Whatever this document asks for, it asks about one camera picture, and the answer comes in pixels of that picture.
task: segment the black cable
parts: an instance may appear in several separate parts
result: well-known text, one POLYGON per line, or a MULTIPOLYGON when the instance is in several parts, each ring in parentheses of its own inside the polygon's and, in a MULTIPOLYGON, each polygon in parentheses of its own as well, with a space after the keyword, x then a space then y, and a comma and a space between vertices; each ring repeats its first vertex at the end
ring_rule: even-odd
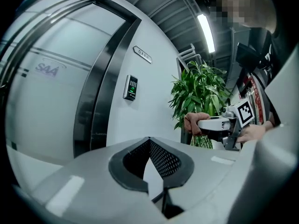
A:
POLYGON ((262 89, 265 91, 265 86, 264 86, 264 84, 262 83, 261 79, 257 76, 256 73, 253 72, 252 74, 257 78, 257 80, 258 80, 258 82, 260 83, 262 89))

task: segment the robotic arm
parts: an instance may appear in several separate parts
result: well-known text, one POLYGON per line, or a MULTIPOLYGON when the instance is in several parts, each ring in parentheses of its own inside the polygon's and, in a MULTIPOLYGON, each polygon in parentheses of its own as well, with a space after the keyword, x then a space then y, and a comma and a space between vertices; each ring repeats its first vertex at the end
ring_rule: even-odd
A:
POLYGON ((252 107, 245 98, 226 107, 222 116, 201 120, 197 125, 207 133, 209 139, 222 142, 226 150, 239 151, 235 148, 237 137, 253 118, 252 107))

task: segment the mesh opening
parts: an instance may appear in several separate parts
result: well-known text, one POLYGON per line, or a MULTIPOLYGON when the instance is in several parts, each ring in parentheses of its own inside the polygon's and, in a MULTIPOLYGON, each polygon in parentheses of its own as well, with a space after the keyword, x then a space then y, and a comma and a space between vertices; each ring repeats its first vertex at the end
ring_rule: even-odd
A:
POLYGON ((152 140, 146 141, 126 154, 123 164, 130 173, 143 179, 144 169, 149 158, 162 179, 174 174, 181 166, 181 160, 177 156, 152 140))
POLYGON ((143 179, 144 169, 150 157, 148 141, 141 144, 123 158, 123 165, 130 173, 143 179))

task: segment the potted plant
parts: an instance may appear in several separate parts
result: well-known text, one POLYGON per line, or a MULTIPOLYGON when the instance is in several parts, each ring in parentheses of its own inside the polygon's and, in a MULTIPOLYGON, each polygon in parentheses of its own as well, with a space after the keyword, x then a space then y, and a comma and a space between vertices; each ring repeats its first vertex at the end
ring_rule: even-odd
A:
MULTIPOLYGON (((210 116, 221 115, 225 106, 224 101, 230 92, 225 88, 222 78, 226 71, 209 67, 205 62, 199 67, 194 61, 188 63, 189 71, 184 70, 181 79, 174 77, 169 101, 174 109, 172 118, 178 122, 174 129, 184 128, 184 116, 189 112, 205 112, 210 116)), ((211 141, 206 136, 193 137, 191 145, 213 148, 211 141)))

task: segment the fluorescent tube light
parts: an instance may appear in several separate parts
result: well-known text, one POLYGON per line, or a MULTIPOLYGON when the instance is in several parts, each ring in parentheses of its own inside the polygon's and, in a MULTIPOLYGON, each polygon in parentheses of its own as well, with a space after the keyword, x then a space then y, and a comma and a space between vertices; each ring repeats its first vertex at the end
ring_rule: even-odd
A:
POLYGON ((215 51, 214 41, 212 37, 212 32, 209 26, 209 23, 207 22, 206 16, 203 14, 197 16, 197 19, 200 22, 200 25, 202 27, 202 30, 204 31, 207 47, 209 49, 209 53, 212 53, 215 51))

